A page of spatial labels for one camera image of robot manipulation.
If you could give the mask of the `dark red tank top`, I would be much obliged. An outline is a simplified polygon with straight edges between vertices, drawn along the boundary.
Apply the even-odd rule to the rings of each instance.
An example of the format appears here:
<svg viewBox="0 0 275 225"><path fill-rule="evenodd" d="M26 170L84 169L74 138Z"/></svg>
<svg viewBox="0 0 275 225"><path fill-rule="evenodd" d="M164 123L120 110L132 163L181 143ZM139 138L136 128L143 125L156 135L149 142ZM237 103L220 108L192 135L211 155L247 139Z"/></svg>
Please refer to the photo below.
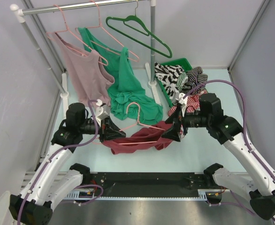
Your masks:
<svg viewBox="0 0 275 225"><path fill-rule="evenodd" d="M156 150L167 148L173 140L161 136L167 129L171 128L171 124L160 121L154 127L144 127L130 137L104 141L103 145L108 147L113 155L131 154L152 147Z"/></svg>

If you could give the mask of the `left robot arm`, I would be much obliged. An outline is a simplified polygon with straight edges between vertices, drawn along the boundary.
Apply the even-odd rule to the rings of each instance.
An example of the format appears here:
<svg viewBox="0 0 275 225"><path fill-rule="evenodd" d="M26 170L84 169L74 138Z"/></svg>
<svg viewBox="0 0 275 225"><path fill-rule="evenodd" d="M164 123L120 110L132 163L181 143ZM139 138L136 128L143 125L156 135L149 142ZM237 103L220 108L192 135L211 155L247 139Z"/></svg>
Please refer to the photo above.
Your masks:
<svg viewBox="0 0 275 225"><path fill-rule="evenodd" d="M73 155L76 148L93 142L125 137L126 134L112 122L110 107L101 100L88 102L89 110L82 103L70 104L65 119L54 133L45 159L18 195L10 196L9 211L19 225L46 225L58 204L74 189L95 191L100 186L92 182L90 168L75 163L68 172L54 183L58 172Z"/></svg>

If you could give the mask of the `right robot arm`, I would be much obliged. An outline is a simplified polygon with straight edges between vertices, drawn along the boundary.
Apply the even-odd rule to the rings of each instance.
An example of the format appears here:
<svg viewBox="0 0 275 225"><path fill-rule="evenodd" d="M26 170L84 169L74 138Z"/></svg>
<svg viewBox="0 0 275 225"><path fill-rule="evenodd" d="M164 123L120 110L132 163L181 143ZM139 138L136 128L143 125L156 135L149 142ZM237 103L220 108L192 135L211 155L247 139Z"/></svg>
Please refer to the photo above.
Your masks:
<svg viewBox="0 0 275 225"><path fill-rule="evenodd" d="M200 111L186 113L183 100L165 123L171 124L163 138L180 142L189 128L206 128L220 145L228 149L247 171L245 179L215 163L204 170L204 184L209 188L228 188L250 203L255 213L264 220L275 215L275 170L263 158L253 144L247 141L243 128L233 117L224 115L221 101L214 93L199 98Z"/></svg>

